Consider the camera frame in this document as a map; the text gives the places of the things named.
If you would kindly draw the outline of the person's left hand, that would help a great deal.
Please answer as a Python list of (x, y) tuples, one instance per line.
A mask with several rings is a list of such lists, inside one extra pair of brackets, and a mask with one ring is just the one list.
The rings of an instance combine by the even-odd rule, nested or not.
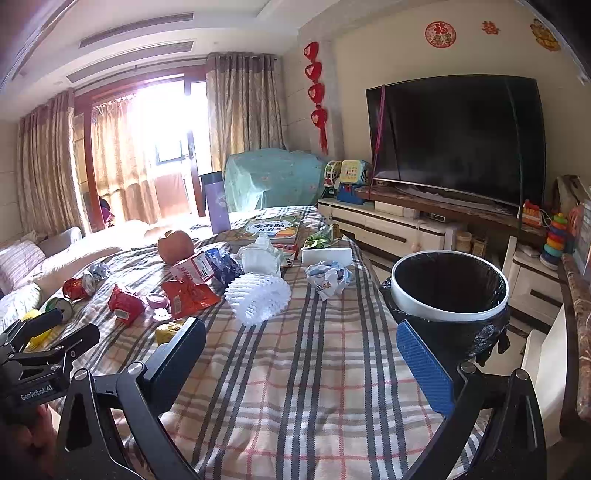
[(53, 413), (48, 405), (38, 406), (30, 427), (1, 421), (2, 479), (53, 478), (57, 438)]

